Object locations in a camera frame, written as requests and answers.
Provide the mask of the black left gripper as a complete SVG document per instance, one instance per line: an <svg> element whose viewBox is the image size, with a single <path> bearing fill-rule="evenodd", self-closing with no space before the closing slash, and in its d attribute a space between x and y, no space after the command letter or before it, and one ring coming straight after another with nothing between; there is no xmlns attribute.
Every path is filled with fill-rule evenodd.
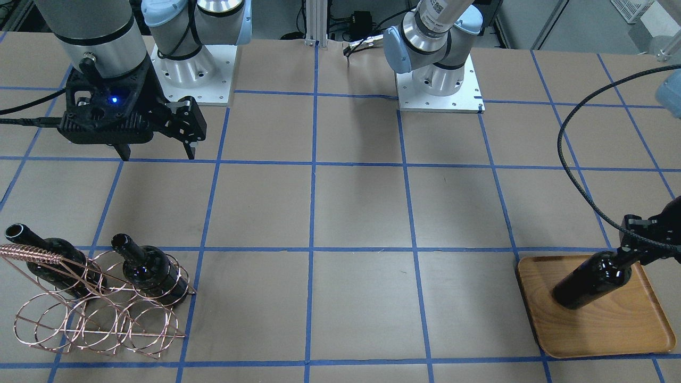
<svg viewBox="0 0 681 383"><path fill-rule="evenodd" d="M652 242L680 245L680 198L666 205L662 212L644 220L638 215L625 215L621 226L628 232L652 240ZM633 238L630 234L620 233L620 247L628 248L641 255L641 265L648 265L659 259L675 259L680 262L679 250L661 249Z"/></svg>

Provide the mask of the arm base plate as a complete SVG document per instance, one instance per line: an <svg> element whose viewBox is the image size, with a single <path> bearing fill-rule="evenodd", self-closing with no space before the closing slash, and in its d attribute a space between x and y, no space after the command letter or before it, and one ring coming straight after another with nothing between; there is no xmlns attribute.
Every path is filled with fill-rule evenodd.
<svg viewBox="0 0 681 383"><path fill-rule="evenodd" d="M231 104L239 48L234 45L207 45L184 61L161 59L155 45L150 55L155 73L168 100L177 102L194 97L200 106Z"/></svg>
<svg viewBox="0 0 681 383"><path fill-rule="evenodd" d="M404 112L485 112L474 61L444 70L435 65L395 75L399 110Z"/></svg>

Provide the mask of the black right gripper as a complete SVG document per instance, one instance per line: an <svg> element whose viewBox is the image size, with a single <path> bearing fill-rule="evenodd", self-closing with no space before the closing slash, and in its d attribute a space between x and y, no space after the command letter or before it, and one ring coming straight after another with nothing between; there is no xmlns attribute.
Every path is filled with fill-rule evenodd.
<svg viewBox="0 0 681 383"><path fill-rule="evenodd" d="M183 143L189 160L196 142L206 138L207 124L197 101L187 95L168 100L149 57L131 72L104 78L93 56L71 70L66 110L58 132L76 145L114 145L129 162L130 145L148 143L159 132Z"/></svg>

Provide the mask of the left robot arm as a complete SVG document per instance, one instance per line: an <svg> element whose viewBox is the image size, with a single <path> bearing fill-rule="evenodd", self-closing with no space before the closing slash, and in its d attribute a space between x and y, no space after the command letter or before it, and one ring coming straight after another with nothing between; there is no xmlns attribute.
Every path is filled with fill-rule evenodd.
<svg viewBox="0 0 681 383"><path fill-rule="evenodd" d="M462 82L464 64L472 41L480 32L481 23L480 11L471 1L420 1L413 9L402 12L401 24L384 31L385 58L395 73L414 74L426 70L425 80L419 81L419 87L426 94L440 98L453 95ZM679 260L679 245L671 238L664 238L662 229L652 229L649 235L645 235L642 231L627 229L606 216L572 174L564 159L562 143L572 117L594 97L628 81L678 69L677 64L652 68L601 87L572 109L560 126L557 138L557 154L567 177L594 213L620 232L623 240L620 252L642 265L670 257Z"/></svg>

